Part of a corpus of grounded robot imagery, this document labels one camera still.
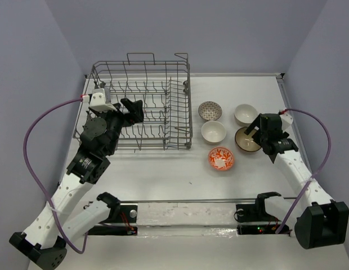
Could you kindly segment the brown glazed bowl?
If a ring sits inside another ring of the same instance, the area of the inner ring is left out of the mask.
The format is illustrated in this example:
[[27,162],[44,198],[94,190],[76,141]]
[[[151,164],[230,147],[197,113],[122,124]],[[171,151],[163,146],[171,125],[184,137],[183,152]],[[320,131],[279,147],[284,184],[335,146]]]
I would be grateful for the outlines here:
[[252,130],[249,135],[246,135],[246,127],[238,129],[235,133],[235,143],[237,147],[245,154],[253,154],[258,152],[261,149],[261,146],[254,142],[252,136],[257,131],[256,129]]

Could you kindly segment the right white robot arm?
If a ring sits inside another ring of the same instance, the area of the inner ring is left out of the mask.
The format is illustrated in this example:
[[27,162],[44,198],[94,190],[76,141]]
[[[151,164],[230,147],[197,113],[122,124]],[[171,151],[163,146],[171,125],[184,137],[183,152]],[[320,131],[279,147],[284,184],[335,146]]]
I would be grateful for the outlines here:
[[253,213],[265,221],[277,218],[280,233],[288,226],[304,249],[343,244],[346,239],[349,208],[345,202],[335,201],[315,179],[324,164],[310,172],[302,160],[297,145],[283,131],[283,120],[288,110],[276,114],[259,114],[245,130],[261,146],[271,162],[282,172],[297,197],[286,201],[277,192],[257,196]]

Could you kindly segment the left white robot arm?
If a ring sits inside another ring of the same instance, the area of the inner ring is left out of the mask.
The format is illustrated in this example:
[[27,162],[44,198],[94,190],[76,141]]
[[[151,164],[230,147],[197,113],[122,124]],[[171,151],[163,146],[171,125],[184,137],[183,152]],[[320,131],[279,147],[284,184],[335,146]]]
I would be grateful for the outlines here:
[[[64,260],[67,248],[78,254],[74,245],[80,238],[87,238],[95,225],[115,221],[122,216],[120,200],[108,192],[101,193],[93,203],[73,219],[69,219],[82,197],[98,182],[110,165],[109,156],[117,149],[122,128],[144,120],[143,101],[132,102],[127,98],[119,103],[100,102],[94,105],[94,95],[56,105],[37,118],[26,132],[23,156],[26,166],[45,195],[46,205],[35,221],[22,232],[15,232],[9,242],[40,269],[56,269]],[[80,145],[53,195],[45,189],[28,159],[28,139],[31,131],[46,115],[67,104],[84,102],[94,117],[87,119],[80,134]]]

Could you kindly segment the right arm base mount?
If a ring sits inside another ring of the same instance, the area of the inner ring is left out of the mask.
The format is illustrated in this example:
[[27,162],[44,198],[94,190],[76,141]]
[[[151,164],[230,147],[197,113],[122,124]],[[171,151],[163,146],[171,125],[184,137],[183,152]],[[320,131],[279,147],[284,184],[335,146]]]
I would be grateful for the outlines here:
[[274,235],[281,221],[268,214],[260,214],[254,204],[236,204],[234,219],[238,235]]

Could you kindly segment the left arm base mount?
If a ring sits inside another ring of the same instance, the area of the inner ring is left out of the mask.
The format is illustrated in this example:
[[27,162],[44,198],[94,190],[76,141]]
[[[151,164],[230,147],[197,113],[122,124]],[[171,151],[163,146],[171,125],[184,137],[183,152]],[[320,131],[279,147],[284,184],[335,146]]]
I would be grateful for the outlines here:
[[108,218],[89,230],[89,236],[137,235],[137,208],[135,204],[122,204],[119,210],[111,210]]

